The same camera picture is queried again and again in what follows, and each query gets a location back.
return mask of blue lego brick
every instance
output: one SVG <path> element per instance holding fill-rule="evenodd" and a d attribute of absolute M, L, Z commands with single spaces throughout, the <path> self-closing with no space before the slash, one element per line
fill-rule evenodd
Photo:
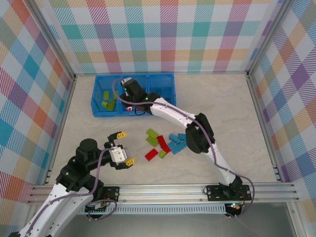
<path fill-rule="evenodd" d="M 179 138 L 177 138 L 176 135 L 170 134 L 169 135 L 169 140 L 171 140 L 172 142 L 174 142 L 175 144 L 179 144 L 181 142 L 181 140 Z"/>
<path fill-rule="evenodd" d="M 178 133 L 178 138 L 180 140 L 182 140 L 182 141 L 186 141 L 187 140 L 185 133 Z"/>
<path fill-rule="evenodd" d="M 178 145 L 175 145 L 173 142 L 170 142 L 168 143 L 168 147 L 171 149 L 172 153 L 175 155 L 187 147 L 187 142 L 183 141 Z"/>

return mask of green lego brick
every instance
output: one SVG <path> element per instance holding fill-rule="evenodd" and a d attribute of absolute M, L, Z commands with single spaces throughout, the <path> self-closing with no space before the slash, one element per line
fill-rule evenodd
<path fill-rule="evenodd" d="M 101 103 L 101 105 L 102 105 L 103 108 L 106 109 L 106 108 L 107 108 L 107 105 L 108 105 L 108 102 L 103 101 L 103 102 Z"/>
<path fill-rule="evenodd" d="M 167 153 L 166 153 L 165 151 L 162 151 L 162 152 L 159 153 L 159 157 L 160 157 L 161 159 L 163 159 L 166 154 L 167 154 Z"/>
<path fill-rule="evenodd" d="M 110 99 L 110 92 L 104 91 L 103 92 L 103 100 L 109 100 Z"/>
<path fill-rule="evenodd" d="M 114 98 L 114 100 L 117 100 L 118 98 L 114 95 L 114 93 L 113 93 L 113 98 Z"/>
<path fill-rule="evenodd" d="M 146 134 L 154 139 L 159 136 L 159 134 L 153 131 L 151 128 L 147 130 Z"/>
<path fill-rule="evenodd" d="M 159 144 L 159 142 L 151 136 L 149 136 L 146 141 L 148 141 L 148 143 L 151 144 L 153 147 L 156 147 Z"/>
<path fill-rule="evenodd" d="M 115 100 L 111 100 L 108 104 L 108 111 L 113 111 L 115 106 Z"/>

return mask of red lego brick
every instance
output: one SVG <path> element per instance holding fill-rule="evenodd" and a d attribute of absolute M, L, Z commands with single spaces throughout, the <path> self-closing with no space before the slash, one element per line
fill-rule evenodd
<path fill-rule="evenodd" d="M 161 135 L 158 136 L 157 141 L 159 142 L 161 149 L 167 146 L 166 141 L 164 140 L 163 136 Z"/>
<path fill-rule="evenodd" d="M 151 161 L 156 155 L 158 155 L 158 151 L 156 149 L 152 149 L 147 155 L 145 155 L 145 157 L 148 161 Z"/>
<path fill-rule="evenodd" d="M 163 150 L 164 150 L 164 152 L 166 152 L 167 154 L 168 154 L 169 152 L 171 152 L 171 149 L 170 149 L 170 147 L 168 147 L 168 145 L 165 146 L 165 147 L 163 148 Z"/>

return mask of blue plastic tray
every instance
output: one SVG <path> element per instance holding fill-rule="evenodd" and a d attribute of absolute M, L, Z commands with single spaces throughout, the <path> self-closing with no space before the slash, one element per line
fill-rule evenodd
<path fill-rule="evenodd" d="M 94 88 L 91 98 L 92 113 L 95 117 L 115 117 L 115 116 L 136 116 L 135 107 L 132 111 L 127 111 L 119 99 L 116 100 L 113 111 L 108 111 L 103 108 L 101 103 L 103 100 L 104 91 L 110 92 L 108 102 L 113 100 L 112 83 L 117 78 L 133 78 L 138 81 L 140 86 L 146 90 L 147 93 L 155 92 L 163 97 L 170 104 L 176 106 L 176 90 L 173 73 L 147 73 L 147 74 L 117 74 L 117 75 L 98 75 L 95 77 Z M 115 90 L 118 95 L 122 95 L 125 91 L 119 82 L 115 85 Z"/>

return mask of marble surface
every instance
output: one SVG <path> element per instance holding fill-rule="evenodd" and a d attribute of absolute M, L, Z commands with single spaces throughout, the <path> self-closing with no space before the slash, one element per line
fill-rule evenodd
<path fill-rule="evenodd" d="M 220 152 L 237 173 L 253 182 L 275 182 L 268 151 L 244 75 L 176 75 L 177 106 L 187 112 L 204 113 L 214 130 Z M 133 167 L 115 170 L 101 168 L 105 184 L 185 184 L 217 183 L 213 167 L 188 148 L 177 155 L 169 153 L 148 162 L 144 155 L 153 147 L 146 142 L 146 130 L 154 129 L 166 141 L 181 128 L 152 116 L 95 118 L 90 100 L 95 77 L 78 78 L 50 183 L 75 154 L 85 138 L 93 138 L 100 149 L 107 136 L 124 131 L 120 142 L 136 157 Z"/>

